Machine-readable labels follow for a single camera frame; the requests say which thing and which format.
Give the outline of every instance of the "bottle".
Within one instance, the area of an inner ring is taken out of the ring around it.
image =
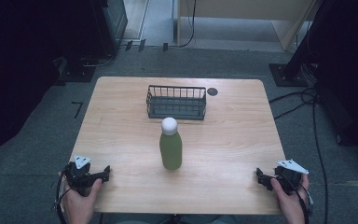
[[[166,118],[161,123],[162,134],[159,138],[162,164],[167,170],[176,170],[182,165],[182,138],[177,132],[176,119]]]

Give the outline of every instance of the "black basket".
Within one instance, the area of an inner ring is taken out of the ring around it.
[[[150,85],[147,92],[147,114],[150,119],[205,118],[206,89]]]

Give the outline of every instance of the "wire basket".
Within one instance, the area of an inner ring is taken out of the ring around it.
[[[147,92],[147,114],[150,119],[200,119],[206,110],[204,87],[150,85]]]

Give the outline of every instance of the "floor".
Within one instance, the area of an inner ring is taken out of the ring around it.
[[[172,21],[172,1],[148,0],[147,4],[145,2],[147,0],[124,1],[129,17],[124,43],[130,40],[139,42],[144,39],[146,46],[162,46],[164,43],[176,46]],[[133,10],[134,5],[145,5],[146,11]],[[137,38],[126,38],[129,32],[133,32],[131,25],[134,23],[133,20],[141,20],[143,25],[140,27]],[[304,23],[296,40],[287,51],[296,51],[296,46],[305,36],[309,23],[309,21]],[[186,46],[187,48],[283,52],[270,21],[195,18],[194,27],[194,38]],[[191,32],[191,18],[182,18],[182,44],[188,42]]]

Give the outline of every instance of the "gray carpet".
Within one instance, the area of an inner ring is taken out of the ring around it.
[[[290,53],[240,50],[148,48],[121,49],[98,67],[91,83],[67,83],[49,89],[21,132],[0,147],[0,223],[59,223],[51,209],[57,172],[68,162],[98,77],[257,78],[269,99],[304,88],[277,88],[269,63],[287,63]],[[78,105],[84,103],[77,118]],[[301,104],[292,96],[271,105],[276,116]],[[328,223],[358,223],[358,147],[336,144],[335,129],[322,105],[316,124],[328,181]],[[276,120],[286,159],[310,170],[314,213],[310,223],[324,223],[324,178],[315,146],[312,106]],[[94,216],[92,223],[98,223]],[[244,223],[283,223],[281,216],[244,216]]]

